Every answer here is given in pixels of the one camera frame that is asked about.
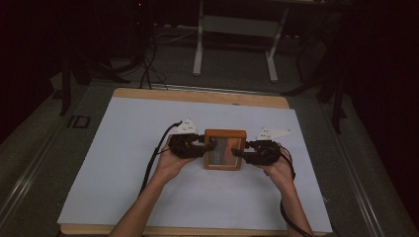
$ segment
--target black cable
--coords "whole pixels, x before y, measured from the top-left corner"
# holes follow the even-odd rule
[[[156,159],[156,156],[160,153],[160,152],[158,152],[158,151],[160,150],[160,146],[161,146],[161,144],[163,143],[164,138],[166,137],[166,135],[167,135],[167,133],[170,131],[170,129],[172,129],[172,128],[173,128],[173,127],[175,127],[175,126],[180,125],[181,123],[182,123],[182,122],[181,122],[181,121],[179,121],[179,122],[175,122],[175,123],[173,123],[172,125],[170,125],[170,126],[167,128],[167,130],[164,132],[163,136],[161,137],[160,142],[158,143],[157,147],[156,147],[156,148],[154,148],[154,152],[153,152],[153,154],[151,155],[150,161],[148,161],[147,170],[145,171],[144,179],[142,180],[142,186],[141,186],[141,189],[140,189],[140,191],[139,191],[139,194],[138,194],[138,195],[140,195],[140,194],[142,193],[142,191],[145,189],[145,186],[147,186],[147,183],[148,183],[148,177],[150,176],[150,171],[151,171],[151,168],[153,167],[153,163],[154,163],[154,160]]]
[[[168,78],[168,77],[167,77],[167,75],[166,75],[166,74],[164,74],[163,72],[159,72],[159,71],[157,71],[153,65],[151,65],[151,66],[150,66],[150,69],[152,70],[152,72],[154,72],[154,75],[157,77],[157,81],[156,81],[156,82],[150,81],[150,83],[159,83],[159,84],[163,84],[163,86],[166,88],[166,90],[169,90],[169,88],[167,87],[167,85],[166,85],[166,83],[165,83],[165,81],[166,81],[166,80],[167,80],[167,78]]]
[[[139,82],[139,89],[142,89],[142,83],[144,82],[144,78],[145,78],[145,76],[147,77],[147,82],[148,82],[148,87],[149,87],[149,89],[151,90],[151,85],[150,85],[150,76],[149,76],[149,73],[148,73],[148,70],[149,70],[149,68],[151,67],[151,64],[153,63],[153,61],[154,61],[154,58],[155,58],[155,56],[156,56],[156,51],[155,51],[155,49],[153,48],[153,47],[150,47],[151,49],[152,49],[152,51],[153,51],[153,55],[152,55],[152,57],[151,57],[151,60],[149,61],[149,63],[148,63],[148,65],[147,65],[147,63],[145,62],[145,60],[144,60],[144,65],[145,65],[145,71],[144,71],[144,73],[142,74],[142,76],[141,76],[141,80],[140,80],[140,82]]]
[[[159,155],[159,154],[161,154],[161,153],[163,153],[163,152],[165,152],[165,151],[168,151],[168,150],[170,150],[170,148],[168,148],[168,149],[166,149],[166,150],[162,150],[162,151],[160,151],[159,153],[157,153],[157,155]]]
[[[284,146],[282,146],[281,148],[284,148],[284,150],[285,151],[287,151],[287,153],[288,153],[288,155],[290,156],[290,160],[287,158],[287,156],[283,153],[283,152],[281,152],[281,156],[280,156],[280,159],[281,159],[281,157],[283,157],[286,161],[287,161],[287,163],[289,163],[289,165],[290,165],[290,168],[291,168],[291,171],[292,171],[292,174],[293,174],[293,179],[295,178],[295,171],[294,171],[294,169],[293,169],[293,157],[291,156],[291,154],[290,154],[290,152],[289,152],[289,150],[287,150],[287,148],[285,148]],[[284,206],[283,206],[283,201],[281,200],[281,205],[280,205],[280,209],[281,209],[281,215],[283,216],[283,218],[284,218],[284,221],[292,228],[292,229],[294,229],[294,230],[296,230],[299,234],[301,234],[301,236],[304,236],[304,237],[311,237],[311,235],[310,234],[308,234],[307,232],[305,232],[304,230],[302,230],[301,228],[299,228],[296,224],[294,224],[289,218],[288,218],[288,216],[287,216],[287,214],[286,214],[286,211],[285,211],[285,209],[284,209]]]
[[[138,64],[137,66],[136,66],[136,68],[135,69],[133,69],[133,70],[131,70],[130,72],[127,72],[126,74],[124,74],[124,75],[121,75],[121,77],[125,77],[125,76],[128,76],[128,75],[130,75],[130,74],[132,74],[132,73],[134,73],[134,72],[136,72],[139,68],[141,68],[141,66]]]
[[[135,67],[138,67],[140,65],[140,62],[141,62],[141,57],[139,55],[135,55],[133,59],[130,60],[130,63],[128,63],[127,65],[123,65],[120,67],[109,67],[106,65],[102,65],[102,66],[108,68],[108,70],[114,73],[122,73],[122,72],[127,72],[129,70],[132,70]]]

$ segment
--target cable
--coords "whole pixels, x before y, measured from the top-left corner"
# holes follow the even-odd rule
[[[166,44],[166,43],[170,43],[170,42],[173,42],[173,41],[176,41],[176,40],[180,40],[181,38],[185,38],[185,37],[187,37],[187,36],[190,36],[190,35],[192,35],[192,34],[196,34],[196,32],[186,33],[186,34],[183,34],[183,35],[181,35],[181,36],[179,36],[179,37],[177,37],[177,38],[174,38],[174,39],[170,39],[170,40],[167,40],[167,41],[161,41],[161,42],[158,42],[158,44]]]
[[[290,154],[290,152],[289,152],[289,150],[287,150],[287,148],[285,148],[284,146],[282,146],[281,148],[284,148],[284,150],[288,153],[288,155],[290,156],[290,160],[285,156],[285,154],[283,153],[283,152],[281,152],[281,156],[280,156],[280,159],[281,159],[281,157],[283,157],[286,161],[287,161],[287,163],[289,163],[290,164],[290,168],[291,168],[291,170],[292,170],[292,173],[293,173],[293,179],[295,178],[295,171],[294,171],[294,169],[293,169],[293,157],[291,156],[291,154]],[[288,218],[288,216],[287,216],[287,214],[286,214],[286,211],[285,211],[285,209],[284,209],[284,206],[283,206],[283,201],[281,200],[281,204],[280,204],[280,209],[281,209],[281,215],[283,216],[283,218],[284,218],[284,221],[292,228],[292,229],[294,229],[294,230],[296,230],[299,234],[301,234],[302,236],[304,236],[304,237],[311,237],[311,235],[310,234],[308,234],[307,232],[305,232],[304,230],[302,230],[301,228],[299,228],[296,224],[294,224],[289,218]]]
[[[175,127],[175,126],[179,126],[181,123],[182,123],[182,122],[181,122],[181,121],[179,121],[179,122],[175,122],[175,123],[173,123],[172,125],[170,125],[170,126],[167,128],[167,130],[164,132],[163,136],[161,137],[160,142],[158,143],[157,147],[156,147],[156,148],[154,148],[154,152],[153,152],[153,154],[151,155],[150,161],[148,161],[147,170],[145,171],[145,174],[144,174],[144,179],[142,180],[141,189],[140,189],[140,191],[139,191],[139,194],[138,194],[138,195],[140,195],[140,194],[142,193],[142,191],[145,189],[145,186],[147,186],[147,183],[148,183],[148,177],[150,176],[150,171],[151,171],[151,168],[153,167],[153,163],[154,163],[154,160],[156,159],[156,156],[157,156],[159,153],[161,153],[161,152],[159,152],[159,150],[160,150],[160,146],[161,146],[161,144],[162,144],[162,143],[163,143],[163,141],[164,141],[164,138],[166,137],[166,135],[167,135],[167,133],[170,131],[170,129],[172,129],[172,128],[173,128],[173,127]]]
[[[156,51],[155,51],[155,49],[153,47],[151,47],[151,46],[149,46],[149,47],[152,49],[153,55],[152,55],[151,60],[149,61],[148,65],[146,63],[146,60],[144,60],[145,71],[144,71],[144,73],[142,73],[141,80],[139,82],[139,89],[142,89],[142,83],[144,82],[145,76],[147,76],[148,88],[151,90],[150,75],[148,73],[148,69],[150,68],[151,64],[154,61],[154,58],[156,56]]]
[[[170,148],[168,148],[168,149],[166,149],[166,150],[162,150],[162,151],[160,151],[159,153],[157,153],[157,155],[159,155],[159,154],[161,154],[161,153],[163,153],[163,152],[165,152],[165,151],[168,151],[168,150],[170,150]]]
[[[184,35],[184,34],[188,34],[188,33],[187,32],[183,32],[183,33],[160,33],[160,34],[156,35],[155,37],[159,38],[159,37],[162,37],[162,36],[181,36],[181,35]]]
[[[164,74],[163,72],[157,71],[153,65],[150,66],[150,69],[154,72],[154,75],[157,77],[157,80],[158,80],[156,82],[151,81],[150,83],[160,83],[160,84],[163,84],[163,86],[166,88],[166,90],[169,90],[169,88],[167,87],[167,85],[165,83],[165,81],[168,78],[167,75]]]
[[[126,74],[121,75],[121,77],[128,76],[128,75],[130,75],[130,74],[132,74],[132,73],[136,72],[139,68],[141,68],[141,66],[140,66],[140,65],[136,66],[136,67],[135,67],[135,69],[131,70],[130,72],[127,72]]]

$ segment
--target table leg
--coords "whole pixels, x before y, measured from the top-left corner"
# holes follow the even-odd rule
[[[335,102],[333,104],[333,115],[332,115],[332,124],[335,127],[337,133],[341,133],[339,120],[342,113],[342,99],[343,99],[343,90],[345,86],[346,73],[340,75],[338,79],[338,85],[335,93]]]
[[[271,50],[266,52],[266,61],[268,63],[269,77],[271,79],[271,82],[273,83],[278,82],[277,69],[275,68],[275,62],[274,62],[274,54],[275,54],[275,51],[277,50],[277,45],[281,38],[281,33],[283,32],[284,23],[286,22],[288,12],[289,12],[289,8],[286,8],[284,10],[281,21],[278,23],[277,31],[275,32],[275,35],[274,35],[274,43],[272,44]]]
[[[201,65],[203,64],[203,20],[204,20],[204,0],[200,0],[200,16],[198,18],[198,44],[195,53],[194,76],[201,75]]]
[[[71,104],[71,72],[67,52],[62,51],[62,106],[60,115],[64,116]]]

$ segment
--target dark floor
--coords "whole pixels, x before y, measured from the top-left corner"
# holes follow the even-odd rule
[[[160,42],[171,39],[158,38]],[[295,39],[283,39],[279,45],[275,56],[280,77],[277,84],[269,81],[263,50],[246,49],[242,45],[233,45],[226,50],[217,43],[208,43],[204,49],[202,75],[194,77],[193,40],[194,35],[191,35],[158,45],[153,62],[156,74],[151,73],[152,88],[165,89],[161,83],[164,80],[169,90],[218,90],[279,96],[280,92],[301,84],[295,64],[300,48]],[[301,61],[302,77],[312,72],[320,54],[321,46],[307,52]],[[47,99],[2,143],[2,203],[34,157],[41,157],[42,162],[37,178],[0,235],[56,235],[59,229],[56,219],[113,91],[122,86],[138,87],[143,71],[141,68],[124,75],[131,81],[129,85],[99,77],[87,87],[74,85],[74,103],[66,117],[58,116],[60,101]],[[52,81],[59,82],[59,78],[57,75]],[[288,100],[296,111],[330,220],[336,229],[336,233],[328,236],[419,236],[350,98],[344,98],[343,110],[347,118],[341,119],[342,133],[337,134],[330,122],[332,104],[317,102],[318,89],[313,88]],[[90,117],[89,127],[66,128],[71,115]],[[51,136],[51,143],[44,143]]]

